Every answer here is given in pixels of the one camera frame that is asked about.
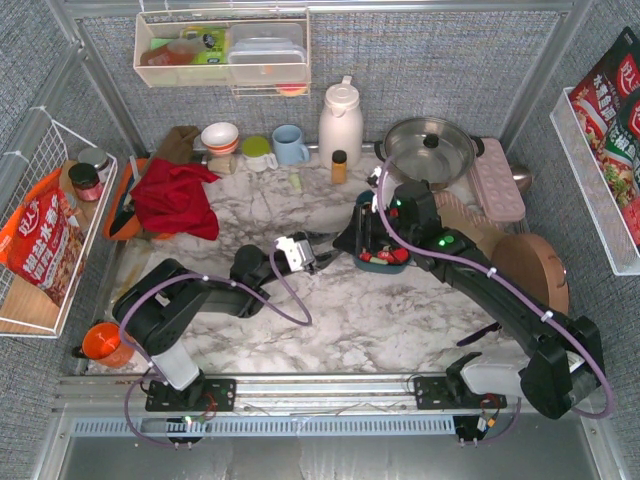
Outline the teal storage basket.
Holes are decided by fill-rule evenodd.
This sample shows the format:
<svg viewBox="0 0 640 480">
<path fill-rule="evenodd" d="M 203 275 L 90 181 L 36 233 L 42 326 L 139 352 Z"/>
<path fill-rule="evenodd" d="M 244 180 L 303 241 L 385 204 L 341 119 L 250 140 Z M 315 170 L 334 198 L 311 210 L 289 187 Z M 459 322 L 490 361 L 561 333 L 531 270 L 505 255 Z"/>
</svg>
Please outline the teal storage basket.
<svg viewBox="0 0 640 480">
<path fill-rule="evenodd" d="M 356 199 L 356 205 L 360 206 L 362 204 L 370 202 L 373 199 L 373 196 L 374 196 L 374 193 L 370 190 L 360 193 Z M 375 274 L 386 274 L 386 275 L 400 274 L 412 263 L 411 256 L 408 257 L 408 260 L 406 262 L 401 264 L 371 263 L 371 262 L 365 262 L 357 257 L 353 257 L 352 260 L 354 265 L 362 271 L 375 273 Z"/>
</svg>

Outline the red cloth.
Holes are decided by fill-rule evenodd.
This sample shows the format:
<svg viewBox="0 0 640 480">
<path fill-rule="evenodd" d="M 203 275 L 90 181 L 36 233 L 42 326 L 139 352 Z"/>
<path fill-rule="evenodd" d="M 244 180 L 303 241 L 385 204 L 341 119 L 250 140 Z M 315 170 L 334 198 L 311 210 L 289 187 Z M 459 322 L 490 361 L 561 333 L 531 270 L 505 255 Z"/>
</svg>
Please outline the red cloth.
<svg viewBox="0 0 640 480">
<path fill-rule="evenodd" d="M 220 228 L 204 184 L 220 177 L 197 163 L 174 164 L 154 157 L 140 182 L 132 189 L 135 214 L 142 227 L 153 233 L 186 233 L 216 240 Z"/>
</svg>

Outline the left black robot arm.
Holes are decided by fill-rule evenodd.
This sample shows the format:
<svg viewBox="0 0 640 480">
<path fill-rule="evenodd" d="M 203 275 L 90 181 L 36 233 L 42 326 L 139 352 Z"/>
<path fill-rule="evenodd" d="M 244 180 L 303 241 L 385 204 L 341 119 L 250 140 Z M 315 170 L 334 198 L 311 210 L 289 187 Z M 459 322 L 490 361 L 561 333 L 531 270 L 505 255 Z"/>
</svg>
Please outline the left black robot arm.
<svg viewBox="0 0 640 480">
<path fill-rule="evenodd" d="M 269 252 L 256 245 L 240 247 L 227 278 L 204 275 L 169 258 L 158 264 L 114 304 L 112 316 L 120 335 L 159 374 L 159 383 L 173 393 L 203 390 L 204 374 L 187 353 L 181 337 L 200 312 L 250 318 L 264 307 L 281 311 L 269 301 L 264 286 L 295 273 L 315 274 L 341 252 L 316 253 L 338 235 L 296 232 L 275 240 Z"/>
</svg>

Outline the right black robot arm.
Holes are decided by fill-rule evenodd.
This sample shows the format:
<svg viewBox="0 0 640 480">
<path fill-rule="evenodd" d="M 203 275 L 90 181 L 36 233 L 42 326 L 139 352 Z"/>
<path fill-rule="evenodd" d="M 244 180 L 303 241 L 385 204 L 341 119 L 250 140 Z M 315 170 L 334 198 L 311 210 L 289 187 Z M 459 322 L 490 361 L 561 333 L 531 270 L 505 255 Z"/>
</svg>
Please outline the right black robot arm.
<svg viewBox="0 0 640 480">
<path fill-rule="evenodd" d="M 540 414 L 558 419 L 601 388 L 606 404 L 600 414 L 612 412 L 613 391 L 593 321 L 572 320 L 512 284 L 471 239 L 443 226 L 428 183 L 401 184 L 388 207 L 380 208 L 376 197 L 367 206 L 373 229 L 367 231 L 364 215 L 354 212 L 335 248 L 356 254 L 371 238 L 376 246 L 407 250 L 422 270 L 478 304 L 522 350 L 459 359 L 447 371 L 453 392 L 523 397 Z"/>
</svg>

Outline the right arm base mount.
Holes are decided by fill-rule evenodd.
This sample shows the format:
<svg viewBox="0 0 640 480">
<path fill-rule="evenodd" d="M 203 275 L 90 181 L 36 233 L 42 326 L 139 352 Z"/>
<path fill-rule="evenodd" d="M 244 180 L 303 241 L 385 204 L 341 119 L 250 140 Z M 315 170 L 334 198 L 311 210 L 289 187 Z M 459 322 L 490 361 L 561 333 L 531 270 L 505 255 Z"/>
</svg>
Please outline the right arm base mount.
<svg viewBox="0 0 640 480">
<path fill-rule="evenodd" d="M 502 409 L 507 406 L 503 395 L 475 394 L 457 380 L 445 375 L 415 376 L 410 380 L 419 410 Z"/>
</svg>

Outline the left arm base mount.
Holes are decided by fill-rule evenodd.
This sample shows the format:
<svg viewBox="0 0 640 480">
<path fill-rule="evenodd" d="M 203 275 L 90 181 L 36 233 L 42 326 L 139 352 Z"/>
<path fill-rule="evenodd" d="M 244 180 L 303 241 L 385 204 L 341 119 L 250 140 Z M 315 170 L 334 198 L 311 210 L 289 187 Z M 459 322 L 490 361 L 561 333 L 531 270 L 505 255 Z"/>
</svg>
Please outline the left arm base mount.
<svg viewBox="0 0 640 480">
<path fill-rule="evenodd" d="M 147 412 L 231 412 L 234 409 L 235 379 L 201 378 L 178 391 L 153 380 L 147 389 Z"/>
</svg>

